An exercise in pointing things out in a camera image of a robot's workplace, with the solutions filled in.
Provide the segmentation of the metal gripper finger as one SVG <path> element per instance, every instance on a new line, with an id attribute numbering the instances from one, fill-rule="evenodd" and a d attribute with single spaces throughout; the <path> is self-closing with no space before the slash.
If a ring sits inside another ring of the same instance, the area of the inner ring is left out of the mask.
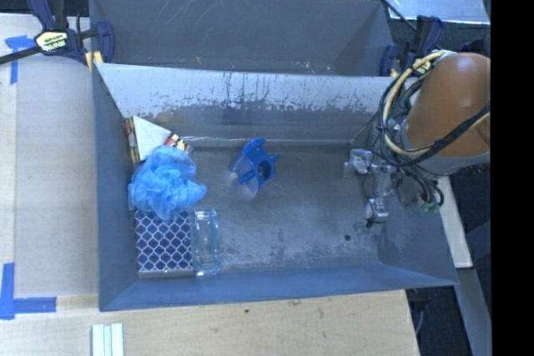
<path id="1" fill-rule="evenodd" d="M 385 223 L 389 213 L 384 198 L 369 198 L 365 206 L 365 220 L 367 223 Z"/>
<path id="2" fill-rule="evenodd" d="M 343 175 L 366 175 L 369 173 L 373 160 L 373 153 L 361 148 L 350 150 L 348 160 L 343 164 Z"/>

